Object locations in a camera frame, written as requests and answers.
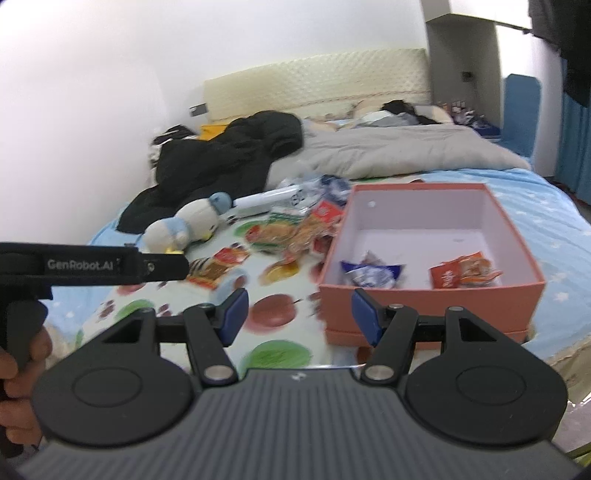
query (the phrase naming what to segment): cream quilted headboard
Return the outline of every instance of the cream quilted headboard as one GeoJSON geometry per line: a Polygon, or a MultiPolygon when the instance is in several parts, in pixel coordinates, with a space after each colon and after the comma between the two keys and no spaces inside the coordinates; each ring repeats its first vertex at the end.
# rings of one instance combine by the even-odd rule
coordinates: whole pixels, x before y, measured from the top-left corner
{"type": "Polygon", "coordinates": [[[430,103],[423,48],[367,50],[272,63],[205,81],[209,120],[261,110],[323,118],[352,110],[361,100],[430,103]]]}

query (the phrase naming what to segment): hanging clothes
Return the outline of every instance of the hanging clothes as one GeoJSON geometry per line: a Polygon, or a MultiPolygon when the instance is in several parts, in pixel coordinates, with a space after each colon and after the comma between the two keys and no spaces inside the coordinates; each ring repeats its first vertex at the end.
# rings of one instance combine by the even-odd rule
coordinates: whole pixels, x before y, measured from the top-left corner
{"type": "Polygon", "coordinates": [[[567,61],[564,91],[589,106],[591,0],[530,0],[532,33],[555,45],[567,61]]]}

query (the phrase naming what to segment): open cardboard box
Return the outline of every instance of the open cardboard box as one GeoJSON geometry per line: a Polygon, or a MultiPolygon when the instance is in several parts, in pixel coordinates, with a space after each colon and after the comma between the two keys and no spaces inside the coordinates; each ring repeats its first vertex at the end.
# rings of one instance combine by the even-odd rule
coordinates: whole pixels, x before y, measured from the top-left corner
{"type": "Polygon", "coordinates": [[[525,242],[484,184],[356,185],[320,276],[326,339],[365,346],[351,315],[340,261],[359,263],[371,250],[387,265],[404,264],[396,288],[367,288],[383,305],[402,303],[424,315],[463,306],[523,342],[544,290],[544,277],[525,242]],[[429,269],[482,251],[503,274],[489,287],[434,289],[429,269]]]}

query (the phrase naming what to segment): finger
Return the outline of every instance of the finger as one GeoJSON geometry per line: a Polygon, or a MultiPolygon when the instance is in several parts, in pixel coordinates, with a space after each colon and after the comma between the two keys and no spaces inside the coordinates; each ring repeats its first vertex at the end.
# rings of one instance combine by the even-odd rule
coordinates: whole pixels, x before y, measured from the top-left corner
{"type": "Polygon", "coordinates": [[[29,362],[15,378],[4,381],[4,391],[10,398],[28,398],[39,376],[45,371],[45,360],[29,362]]]}
{"type": "Polygon", "coordinates": [[[34,361],[45,360],[51,355],[53,344],[51,337],[45,328],[42,328],[38,334],[31,340],[30,352],[31,359],[34,361]]]}
{"type": "Polygon", "coordinates": [[[8,428],[6,429],[6,436],[8,440],[18,445],[39,445],[43,434],[39,427],[32,429],[8,428]]]}
{"type": "Polygon", "coordinates": [[[14,378],[18,373],[17,361],[5,350],[0,349],[0,378],[14,378]]]}
{"type": "Polygon", "coordinates": [[[26,398],[0,402],[0,425],[25,430],[37,427],[31,402],[26,398]]]}

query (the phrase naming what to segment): white wall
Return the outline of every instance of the white wall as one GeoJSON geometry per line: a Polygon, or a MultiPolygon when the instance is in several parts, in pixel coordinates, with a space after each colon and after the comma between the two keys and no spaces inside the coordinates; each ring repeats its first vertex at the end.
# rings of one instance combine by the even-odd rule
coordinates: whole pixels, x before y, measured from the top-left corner
{"type": "Polygon", "coordinates": [[[0,5],[0,240],[85,243],[145,188],[168,119],[119,3],[0,5]]]}
{"type": "Polygon", "coordinates": [[[511,73],[536,77],[541,85],[540,118],[533,163],[542,176],[554,175],[560,142],[562,73],[560,58],[548,44],[533,35],[508,27],[496,27],[501,76],[511,73]]]}
{"type": "Polygon", "coordinates": [[[146,58],[173,122],[193,125],[203,81],[276,61],[371,48],[426,47],[420,0],[133,2],[146,58]]]}
{"type": "Polygon", "coordinates": [[[144,188],[154,131],[196,123],[208,78],[425,46],[419,0],[4,0],[0,239],[86,242],[144,188]]]}

